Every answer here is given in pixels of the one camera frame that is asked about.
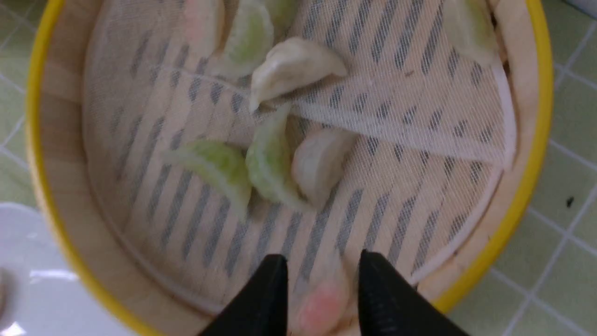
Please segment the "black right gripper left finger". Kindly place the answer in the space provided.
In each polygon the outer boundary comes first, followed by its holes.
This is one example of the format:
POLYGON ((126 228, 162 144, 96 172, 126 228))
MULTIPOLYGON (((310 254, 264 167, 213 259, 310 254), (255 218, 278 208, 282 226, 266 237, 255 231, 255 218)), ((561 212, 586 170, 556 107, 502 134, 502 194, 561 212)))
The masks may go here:
POLYGON ((201 336, 285 336, 288 325, 288 266, 268 254, 247 284, 201 336))

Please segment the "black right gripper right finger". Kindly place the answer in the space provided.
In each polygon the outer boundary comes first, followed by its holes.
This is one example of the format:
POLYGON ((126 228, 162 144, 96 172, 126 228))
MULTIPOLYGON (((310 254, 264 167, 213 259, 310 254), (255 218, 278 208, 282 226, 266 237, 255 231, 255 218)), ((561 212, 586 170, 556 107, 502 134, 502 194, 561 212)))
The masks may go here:
POLYGON ((378 252, 358 264, 358 319, 363 336, 466 336, 378 252))

